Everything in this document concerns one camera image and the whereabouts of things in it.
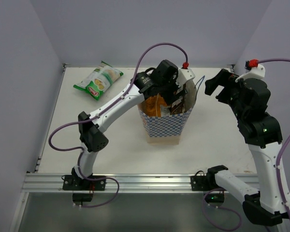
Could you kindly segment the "green Chuba chips bag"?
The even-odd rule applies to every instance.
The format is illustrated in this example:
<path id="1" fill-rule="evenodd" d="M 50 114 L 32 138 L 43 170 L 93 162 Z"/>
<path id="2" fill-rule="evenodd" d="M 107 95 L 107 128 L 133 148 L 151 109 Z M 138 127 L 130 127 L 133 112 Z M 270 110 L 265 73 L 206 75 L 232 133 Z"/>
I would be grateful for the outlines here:
<path id="1" fill-rule="evenodd" d="M 98 101 L 105 91 L 113 85 L 117 79 L 123 76 L 123 74 L 122 71 L 101 61 L 100 65 L 95 68 L 94 71 L 81 82 L 74 84 L 73 88 L 84 91 Z"/>

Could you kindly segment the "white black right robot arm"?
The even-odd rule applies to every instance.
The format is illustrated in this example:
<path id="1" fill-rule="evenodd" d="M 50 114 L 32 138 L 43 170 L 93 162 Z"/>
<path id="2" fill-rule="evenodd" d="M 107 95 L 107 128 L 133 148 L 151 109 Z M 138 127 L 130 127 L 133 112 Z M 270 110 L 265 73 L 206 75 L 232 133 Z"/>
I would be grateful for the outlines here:
<path id="1" fill-rule="evenodd" d="M 279 152 L 282 133 L 278 120 L 266 112 L 271 92 L 261 77 L 252 72 L 238 76 L 226 69 L 205 82 L 205 94 L 218 86 L 216 99 L 230 106 L 237 127 L 252 154 L 260 188 L 256 189 L 233 175 L 224 165 L 209 168 L 206 185 L 223 188 L 241 204 L 247 219 L 256 225 L 275 226 L 290 220 L 290 191 Z"/>

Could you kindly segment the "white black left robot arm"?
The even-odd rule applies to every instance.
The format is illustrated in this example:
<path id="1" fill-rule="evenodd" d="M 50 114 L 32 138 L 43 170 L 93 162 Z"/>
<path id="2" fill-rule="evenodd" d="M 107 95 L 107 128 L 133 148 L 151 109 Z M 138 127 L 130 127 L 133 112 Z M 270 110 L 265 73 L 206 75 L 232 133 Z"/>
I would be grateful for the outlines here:
<path id="1" fill-rule="evenodd" d="M 136 73 L 130 84 L 100 109 L 90 114 L 79 114 L 82 152 L 73 168 L 76 175 L 73 183 L 79 189 L 90 186 L 97 153 L 108 144 L 104 132 L 112 123 L 132 107 L 156 95 L 160 95 L 168 105 L 173 104 L 185 95 L 184 84 L 195 77 L 191 69 L 178 68 L 166 59 L 151 71 Z"/>

